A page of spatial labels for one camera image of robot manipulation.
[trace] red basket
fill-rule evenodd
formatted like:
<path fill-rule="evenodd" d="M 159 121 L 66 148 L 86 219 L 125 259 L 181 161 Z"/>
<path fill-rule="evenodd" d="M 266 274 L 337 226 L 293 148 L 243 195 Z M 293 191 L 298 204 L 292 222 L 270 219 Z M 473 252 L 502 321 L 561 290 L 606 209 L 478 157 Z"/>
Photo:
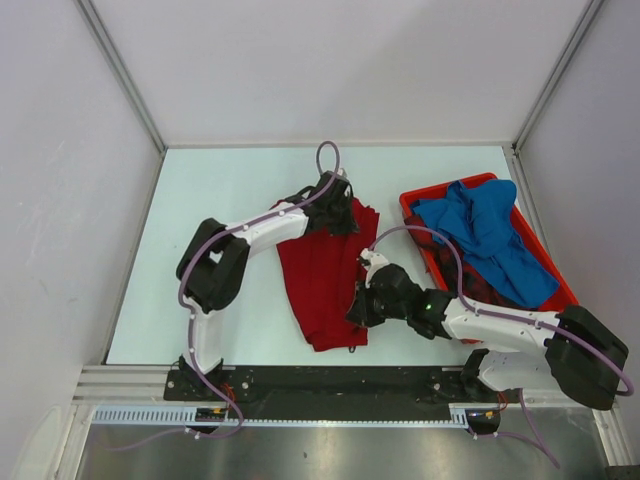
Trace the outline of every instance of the red basket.
<path fill-rule="evenodd" d="M 473 177 L 463 178 L 460 181 L 465 186 L 474 188 L 494 178 L 497 177 L 493 173 L 482 173 L 480 175 L 474 175 Z M 407 192 L 400 195 L 400 205 L 402 205 L 402 212 L 405 218 L 413 214 L 411 212 L 410 205 L 412 205 L 416 201 L 424 199 L 444 198 L 447 193 L 447 187 L 451 185 L 451 183 L 452 182 L 442 183 L 440 185 L 421 188 L 419 190 L 413 190 L 412 192 Z M 529 249 L 533 256 L 538 259 L 540 264 L 551 275 L 556 277 L 556 280 L 558 280 L 558 282 L 560 283 L 560 286 L 558 287 L 556 293 L 554 293 L 551 298 L 549 298 L 544 304 L 542 304 L 540 308 L 538 308 L 538 310 L 543 312 L 561 312 L 567 305 L 577 305 L 578 300 L 573 295 L 573 292 L 567 285 L 567 282 L 565 282 L 564 278 L 562 278 L 562 275 L 560 275 L 560 272 L 549 257 L 549 254 L 540 244 L 538 237 L 533 232 L 527 221 L 524 219 L 524 217 L 520 213 L 520 210 L 518 210 L 515 206 L 511 211 L 511 224 L 522 237 L 522 241 L 524 242 L 525 247 Z M 427 268 L 431 272 L 431 276 L 433 277 L 433 281 L 435 282 L 436 286 L 438 288 L 446 290 L 447 285 L 444 282 L 444 278 L 442 278 L 442 273 L 440 272 L 440 269 L 436 264 L 433 254 L 422 248 L 420 248 L 420 254 L 427 264 Z"/>

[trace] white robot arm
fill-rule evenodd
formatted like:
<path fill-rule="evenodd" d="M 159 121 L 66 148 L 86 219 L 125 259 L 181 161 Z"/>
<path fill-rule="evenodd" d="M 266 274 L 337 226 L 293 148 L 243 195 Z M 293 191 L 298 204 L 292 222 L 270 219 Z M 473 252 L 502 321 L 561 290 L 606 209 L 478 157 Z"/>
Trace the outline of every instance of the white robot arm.
<path fill-rule="evenodd" d="M 222 361 L 222 324 L 226 307 L 233 301 L 242 285 L 242 277 L 249 258 L 275 245 L 300 238 L 306 234 L 327 228 L 335 235 L 358 231 L 351 210 L 351 186 L 343 169 L 331 180 L 331 185 L 313 203 L 302 208 L 303 195 L 309 197 L 325 189 L 333 174 L 325 172 L 315 187 L 307 187 L 280 202 L 267 213 L 279 212 L 252 227 L 241 228 L 218 242 L 214 242 L 205 255 L 195 264 L 187 279 L 183 301 L 193 307 L 193 345 L 185 336 L 185 361 L 191 365 L 190 348 L 193 348 L 198 367 L 203 374 L 220 365 Z M 231 225 L 223 225 L 210 218 L 203 221 L 189 244 L 177 268 L 182 280 L 187 265 L 198 250 L 222 230 L 251 225 L 253 219 Z"/>
<path fill-rule="evenodd" d="M 400 319 L 428 339 L 479 340 L 483 343 L 471 354 L 465 369 L 472 372 L 480 388 L 498 392 L 559 388 L 590 408 L 611 408 L 618 375 L 578 343 L 540 328 L 549 325 L 572 332 L 622 369 L 627 347 L 585 308 L 572 305 L 561 313 L 527 312 L 463 302 L 450 292 L 423 290 L 403 268 L 379 253 L 365 249 L 360 262 L 367 276 L 357 285 L 349 321 L 371 328 L 389 318 Z M 510 316 L 525 316 L 530 324 L 514 322 Z"/>

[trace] red fabric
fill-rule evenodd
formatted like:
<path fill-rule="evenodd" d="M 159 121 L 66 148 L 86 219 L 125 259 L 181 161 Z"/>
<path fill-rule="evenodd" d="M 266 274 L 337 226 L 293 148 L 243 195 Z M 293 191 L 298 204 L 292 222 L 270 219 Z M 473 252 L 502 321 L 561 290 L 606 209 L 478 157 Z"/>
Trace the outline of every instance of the red fabric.
<path fill-rule="evenodd" d="M 289 303 L 316 352 L 367 344 L 366 329 L 345 316 L 364 274 L 358 257 L 376 238 L 379 214 L 354 198 L 353 215 L 359 233 L 331 236 L 323 229 L 278 245 Z"/>

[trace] purple cable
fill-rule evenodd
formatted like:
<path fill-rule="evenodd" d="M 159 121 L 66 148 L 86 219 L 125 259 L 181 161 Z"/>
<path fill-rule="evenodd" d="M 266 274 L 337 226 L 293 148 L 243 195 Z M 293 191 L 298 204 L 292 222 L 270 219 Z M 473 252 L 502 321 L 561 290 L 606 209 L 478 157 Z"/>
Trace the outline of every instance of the purple cable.
<path fill-rule="evenodd" d="M 495 317 L 495 318 L 502 318 L 502 319 L 505 319 L 505 320 L 513 320 L 514 322 L 524 323 L 526 325 L 536 325 L 536 321 L 535 320 L 531 320 L 530 318 L 525 317 L 525 316 L 515 315 L 515 314 L 511 314 L 511 313 L 493 312 L 491 310 L 484 310 L 484 309 L 480 309 L 480 308 L 475 308 L 473 305 L 471 305 L 469 303 L 469 301 L 465 298 L 465 296 L 462 293 L 462 259 L 460 258 L 460 255 L 458 255 L 458 252 L 457 252 L 456 248 L 453 246 L 453 244 L 444 235 L 442 235 L 441 233 L 436 232 L 435 230 L 432 230 L 432 229 L 430 229 L 428 227 L 423 227 L 421 225 L 400 225 L 398 227 L 393 227 L 393 228 L 387 230 L 386 232 L 384 232 L 378 238 L 376 238 L 376 240 L 369 247 L 369 250 L 375 249 L 376 245 L 383 238 L 385 238 L 386 236 L 388 236 L 388 235 L 390 235 L 390 234 L 392 234 L 394 232 L 400 231 L 400 230 L 420 230 L 420 231 L 423 231 L 423 232 L 431 233 L 432 235 L 435 235 L 440 240 L 442 240 L 447 245 L 447 247 L 449 247 L 451 249 L 451 252 L 453 252 L 454 258 L 456 259 L 456 265 L 458 267 L 458 285 L 457 285 L 457 287 L 458 287 L 458 297 L 460 298 L 460 302 L 462 302 L 462 304 L 465 306 L 465 308 L 469 309 L 473 313 L 477 313 L 478 315 L 489 315 L 489 316 Z M 585 350 L 587 350 L 589 353 L 591 353 L 594 357 L 596 357 L 602 363 L 604 363 L 607 366 L 607 368 L 610 368 L 620 378 L 620 380 L 622 380 L 622 383 L 624 383 L 625 386 L 627 387 L 626 391 L 617 391 L 616 395 L 621 395 L 621 396 L 624 396 L 624 397 L 630 397 L 631 395 L 634 394 L 635 387 L 633 386 L 633 382 L 631 381 L 631 378 L 629 378 L 629 376 L 626 373 L 624 373 L 615 363 L 613 363 L 610 359 L 608 359 L 597 348 L 595 348 L 594 346 L 592 346 L 588 342 L 584 341 L 583 339 L 581 339 L 577 335 L 574 335 L 573 333 L 569 332 L 568 330 L 565 330 L 564 328 L 556 327 L 555 325 L 551 325 L 551 324 L 546 323 L 546 322 L 538 322 L 537 326 L 541 327 L 541 328 L 544 328 L 546 330 L 551 330 L 552 332 L 558 333 L 558 334 L 562 335 L 563 337 L 567 338 L 568 340 L 571 340 L 575 344 L 577 344 L 580 347 L 582 347 Z"/>
<path fill-rule="evenodd" d="M 488 434 L 478 435 L 477 433 L 475 433 L 471 429 L 471 427 L 469 427 L 469 433 L 473 435 L 474 439 L 476 439 L 476 438 L 487 439 L 487 438 L 501 438 L 501 437 L 503 437 L 503 438 L 515 438 L 517 440 L 522 440 L 523 442 L 528 443 L 532 447 L 536 447 L 538 450 L 540 450 L 542 453 L 544 453 L 547 456 L 547 458 L 549 459 L 549 461 L 553 464 L 553 466 L 556 467 L 559 470 L 560 469 L 560 462 L 555 457 L 555 455 L 553 453 L 551 453 L 551 450 L 549 450 L 547 445 L 544 443 L 544 440 L 542 439 L 542 435 L 540 434 L 540 431 L 538 430 L 538 428 L 536 427 L 535 423 L 533 422 L 533 418 L 531 418 L 531 412 L 527 408 L 527 405 L 524 403 L 524 396 L 522 395 L 522 389 L 520 389 L 520 391 L 518 392 L 518 398 L 520 399 L 520 406 L 522 407 L 522 411 L 523 411 L 524 416 L 525 416 L 525 418 L 527 420 L 527 423 L 529 424 L 529 427 L 531 428 L 531 431 L 533 432 L 533 434 L 535 435 L 536 439 L 538 440 L 537 442 L 531 440 L 526 435 L 522 435 L 521 433 L 515 433 L 515 432 L 496 432 L 496 433 L 488 433 Z"/>
<path fill-rule="evenodd" d="M 147 437 L 143 440 L 140 440 L 139 442 L 136 443 L 132 443 L 131 445 L 125 445 L 124 447 L 105 447 L 104 445 L 102 445 L 100 442 L 96 441 L 96 443 L 98 445 L 100 445 L 100 447 L 102 447 L 103 449 L 109 451 L 109 452 L 127 452 L 129 450 L 135 450 L 138 447 L 142 447 L 143 445 L 146 445 L 149 442 L 153 442 L 154 440 L 156 440 L 157 438 L 160 437 L 164 437 L 165 435 L 173 435 L 174 433 L 186 433 L 186 428 L 170 428 L 168 430 L 163 430 L 161 432 L 156 433 L 155 435 L 151 435 L 150 437 Z"/>
<path fill-rule="evenodd" d="M 553 466 L 559 469 L 560 462 L 558 462 L 558 459 L 555 457 L 555 455 L 551 453 L 551 450 L 549 449 L 544 439 L 542 438 L 542 434 L 540 433 L 540 430 L 538 430 L 538 427 L 536 427 L 536 424 L 533 422 L 533 418 L 531 417 L 531 412 L 527 408 L 527 405 L 524 403 L 524 394 L 522 393 L 522 388 L 518 392 L 518 399 L 520 400 L 520 406 L 522 407 L 524 416 L 527 419 L 529 428 L 531 428 L 531 431 L 536 436 L 536 440 L 538 440 L 538 445 L 540 445 L 540 448 L 542 449 L 544 454 L 547 457 L 549 457 L 549 460 L 551 460 L 551 463 L 553 463 Z"/>
<path fill-rule="evenodd" d="M 322 175 L 322 167 L 320 165 L 320 153 L 322 152 L 322 149 L 327 145 L 331 146 L 331 148 L 333 148 L 333 150 L 335 152 L 336 164 L 335 164 L 334 170 L 332 172 L 331 178 L 329 178 L 329 181 L 325 184 L 324 187 L 322 187 L 316 194 L 310 196 L 309 198 L 303 200 L 302 202 L 300 202 L 300 203 L 298 203 L 296 205 L 292 205 L 290 207 L 287 207 L 287 208 L 284 208 L 284 209 L 281 209 L 281 210 L 271 210 L 271 211 L 265 213 L 264 215 L 261 215 L 260 217 L 257 217 L 257 218 L 255 218 L 255 219 L 253 219 L 253 220 L 251 220 L 251 221 L 249 221 L 247 223 L 240 224 L 237 227 L 229 228 L 227 230 L 223 230 L 222 232 L 219 232 L 218 234 L 214 235 L 213 237 L 211 237 L 209 240 L 207 240 L 200 247 L 200 249 L 196 252 L 196 254 L 193 256 L 193 258 L 191 259 L 191 261 L 187 265 L 187 268 L 185 268 L 184 274 L 182 275 L 182 281 L 180 282 L 180 288 L 178 289 L 178 303 L 180 303 L 180 305 L 182 305 L 184 308 L 186 308 L 186 309 L 188 309 L 190 311 L 189 329 L 188 329 L 187 336 L 188 336 L 189 357 L 191 358 L 191 365 L 193 366 L 193 370 L 196 372 L 196 375 L 202 381 L 202 383 L 204 383 L 207 386 L 207 388 L 209 388 L 213 393 L 215 393 L 218 397 L 220 397 L 222 400 L 227 402 L 231 406 L 231 408 L 233 408 L 233 410 L 238 415 L 238 424 L 236 426 L 234 426 L 228 432 L 224 432 L 224 433 L 219 434 L 219 435 L 216 435 L 214 433 L 194 432 L 193 430 L 188 429 L 188 427 L 185 427 L 185 428 L 172 428 L 172 429 L 168 429 L 168 430 L 164 430 L 162 432 L 156 433 L 155 435 L 152 435 L 152 436 L 150 436 L 148 438 L 145 438 L 144 440 L 136 442 L 136 443 L 134 443 L 132 445 L 126 445 L 126 446 L 123 446 L 123 447 L 104 447 L 103 446 L 103 448 L 105 450 L 108 450 L 108 451 L 111 451 L 111 452 L 126 452 L 128 450 L 133 450 L 135 448 L 138 448 L 138 447 L 141 447 L 143 445 L 146 445 L 147 443 L 152 442 L 153 440 L 155 440 L 157 438 L 163 437 L 165 435 L 179 433 L 179 432 L 194 433 L 197 436 L 197 438 L 199 438 L 199 437 L 204 437 L 204 438 L 226 438 L 226 437 L 229 437 L 229 436 L 233 435 L 238 430 L 240 430 L 240 428 L 242 428 L 242 424 L 244 423 L 244 415 L 242 414 L 242 411 L 240 410 L 240 407 L 238 407 L 238 405 L 231 398 L 229 398 L 227 395 L 225 395 L 224 392 L 222 392 L 219 388 L 217 388 L 215 385 L 213 385 L 211 382 L 209 382 L 209 380 L 207 380 L 207 377 L 205 377 L 205 375 L 202 372 L 202 370 L 200 370 L 200 367 L 198 366 L 198 363 L 196 361 L 195 348 L 194 348 L 194 338 L 193 338 L 194 321 L 195 321 L 196 310 L 195 310 L 195 308 L 193 306 L 189 305 L 188 303 L 186 303 L 184 301 L 184 293 L 185 293 L 185 289 L 186 289 L 187 280 L 189 279 L 189 276 L 193 272 L 193 269 L 194 269 L 196 263 L 198 263 L 198 261 L 200 260 L 200 258 L 205 253 L 207 253 L 207 251 L 209 250 L 211 245 L 213 245 L 215 242 L 217 242 L 221 238 L 225 237 L 226 235 L 231 235 L 233 233 L 239 232 L 239 231 L 243 230 L 245 228 L 245 226 L 246 227 L 252 227 L 254 225 L 257 225 L 258 223 L 264 222 L 265 220 L 268 220 L 270 218 L 278 216 L 278 215 L 280 215 L 280 212 L 282 212 L 282 211 L 284 211 L 285 214 L 286 214 L 286 213 L 289 213 L 289 212 L 291 212 L 293 210 L 296 210 L 296 209 L 299 209 L 299 208 L 302 208 L 302 207 L 306 207 L 307 205 L 309 205 L 310 203 L 316 201 L 318 198 L 320 198 L 322 195 L 324 195 L 324 193 L 327 190 L 329 190 L 329 188 L 331 187 L 331 185 L 335 181 L 335 178 L 338 175 L 338 172 L 340 170 L 340 150 L 338 149 L 338 146 L 334 142 L 332 142 L 330 140 L 325 140 L 324 142 L 322 142 L 318 146 L 318 149 L 316 150 L 316 167 L 318 169 L 318 172 L 320 173 L 320 175 Z"/>

